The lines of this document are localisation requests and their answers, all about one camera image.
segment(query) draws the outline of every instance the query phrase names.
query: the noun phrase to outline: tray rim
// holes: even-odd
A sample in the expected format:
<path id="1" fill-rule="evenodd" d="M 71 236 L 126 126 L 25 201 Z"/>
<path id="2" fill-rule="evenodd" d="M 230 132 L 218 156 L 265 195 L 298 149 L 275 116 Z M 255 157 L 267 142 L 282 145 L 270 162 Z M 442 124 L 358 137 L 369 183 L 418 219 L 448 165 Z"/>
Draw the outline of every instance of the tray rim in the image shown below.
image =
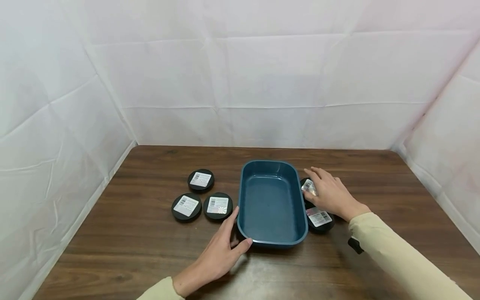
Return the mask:
<path id="1" fill-rule="evenodd" d="M 299 174 L 297 172 L 297 169 L 291 163 L 283 161 L 283 160 L 269 160 L 269 159 L 250 160 L 250 161 L 246 162 L 241 169 L 239 198 L 238 198 L 238 206 L 239 206 L 240 210 L 242 209 L 241 194 L 242 194 L 243 173 L 244 173 L 245 167 L 248 164 L 254 163 L 254 162 L 276 162 L 276 163 L 281 163 L 281 164 L 288 165 L 289 167 L 291 167 L 295 171 L 295 174 L 297 175 L 298 189 L 299 189 L 299 191 L 301 191 Z M 302 201 L 301 201 L 301 205 L 303 206 L 303 211 L 305 212 L 305 203 L 303 202 L 303 198 L 302 198 Z M 273 241 L 267 241 L 267 240 L 253 240 L 253 243 L 254 244 L 261 244 L 261 245 L 271 245 L 271 246 L 295 246 L 297 244 L 300 244 L 307 237 L 307 233 L 308 233 L 308 222 L 307 222 L 307 216 L 305 214 L 303 214 L 303 221 L 305 222 L 305 231 L 304 231 L 303 235 L 296 241 L 292 241 L 292 242 L 273 242 Z M 240 226 L 240 218 L 237 217 L 237 222 L 236 223 L 237 223 L 237 228 L 240 231 L 240 233 L 244 237 L 247 237 L 247 235 L 245 234 L 245 232 L 243 231 L 243 229 Z"/>

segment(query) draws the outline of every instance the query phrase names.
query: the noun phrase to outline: wood grain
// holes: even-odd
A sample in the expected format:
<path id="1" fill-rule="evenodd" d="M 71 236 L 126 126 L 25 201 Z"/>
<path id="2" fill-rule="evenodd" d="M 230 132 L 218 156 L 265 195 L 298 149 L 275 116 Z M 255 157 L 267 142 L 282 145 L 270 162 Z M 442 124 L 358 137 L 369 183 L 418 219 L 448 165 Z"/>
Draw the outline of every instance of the wood grain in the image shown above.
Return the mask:
<path id="1" fill-rule="evenodd" d="M 121 165 L 34 299 L 132 300 L 191 264 L 219 224 L 204 216 L 177 223 L 171 203 L 188 175 L 207 168 L 210 193 L 236 204 L 241 167 L 285 160 L 301 177 L 318 166 L 340 177 L 405 240 L 480 299 L 480 258 L 412 174 L 390 151 L 138 146 Z M 190 299 L 408 299 L 366 255 L 348 245 L 345 222 L 328 235 L 309 233 L 290 250 L 252 249 L 227 276 Z"/>

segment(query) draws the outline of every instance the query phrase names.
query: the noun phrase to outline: white label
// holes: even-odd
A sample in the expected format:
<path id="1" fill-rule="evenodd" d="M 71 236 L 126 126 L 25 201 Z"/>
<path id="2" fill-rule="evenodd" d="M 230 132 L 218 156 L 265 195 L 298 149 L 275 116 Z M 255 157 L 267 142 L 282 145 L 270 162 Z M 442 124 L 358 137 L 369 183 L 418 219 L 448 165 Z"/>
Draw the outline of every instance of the white label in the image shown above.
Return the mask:
<path id="1" fill-rule="evenodd" d="M 211 214 L 226 214 L 228 207 L 228 198 L 210 197 L 207 212 Z"/>
<path id="2" fill-rule="evenodd" d="M 182 196 L 180 201 L 173 208 L 182 215 L 190 216 L 198 205 L 198 201 L 187 196 Z"/>
<path id="3" fill-rule="evenodd" d="M 211 177 L 210 174 L 195 172 L 190 184 L 206 187 Z"/>
<path id="4" fill-rule="evenodd" d="M 332 218 L 327 212 L 318 210 L 316 207 L 312 207 L 306 210 L 307 216 L 312 221 L 315 227 L 319 227 L 328 222 L 332 222 Z"/>
<path id="5" fill-rule="evenodd" d="M 305 183 L 301 187 L 302 191 L 307 191 L 310 194 L 313 194 L 314 196 L 318 196 L 317 190 L 315 189 L 315 185 L 313 184 L 313 181 L 310 179 L 307 179 Z"/>

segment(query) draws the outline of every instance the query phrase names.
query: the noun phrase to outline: white backdrop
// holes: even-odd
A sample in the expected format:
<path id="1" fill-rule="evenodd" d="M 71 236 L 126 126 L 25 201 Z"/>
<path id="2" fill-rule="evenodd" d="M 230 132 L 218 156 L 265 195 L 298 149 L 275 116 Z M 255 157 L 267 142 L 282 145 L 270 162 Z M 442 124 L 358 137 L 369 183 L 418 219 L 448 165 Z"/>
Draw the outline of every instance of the white backdrop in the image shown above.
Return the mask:
<path id="1" fill-rule="evenodd" d="M 0 299 L 31 299 L 132 145 L 56 1 L 0 1 Z"/>
<path id="2" fill-rule="evenodd" d="M 0 298 L 32 297 L 135 141 L 394 146 L 478 250 L 478 46 L 400 137 L 479 26 L 478 0 L 0 0 Z"/>
<path id="3" fill-rule="evenodd" d="M 480 253 L 480 43 L 399 145 L 410 168 Z"/>
<path id="4" fill-rule="evenodd" d="M 139 144 L 380 148 L 474 46 L 477 0 L 64 0 Z"/>

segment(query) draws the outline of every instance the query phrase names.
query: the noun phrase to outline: beige sleeve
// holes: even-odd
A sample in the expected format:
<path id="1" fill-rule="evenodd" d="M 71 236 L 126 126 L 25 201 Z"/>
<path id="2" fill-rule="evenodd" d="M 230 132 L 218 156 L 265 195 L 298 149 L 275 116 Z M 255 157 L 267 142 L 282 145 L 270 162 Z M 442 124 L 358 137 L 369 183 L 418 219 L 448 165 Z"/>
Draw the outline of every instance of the beige sleeve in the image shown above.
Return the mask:
<path id="1" fill-rule="evenodd" d="M 360 247 L 417 300 L 471 298 L 374 213 L 353 218 L 349 229 Z"/>
<path id="2" fill-rule="evenodd" d="M 137 300 L 185 300 L 177 295 L 171 277 L 160 280 L 149 288 Z"/>

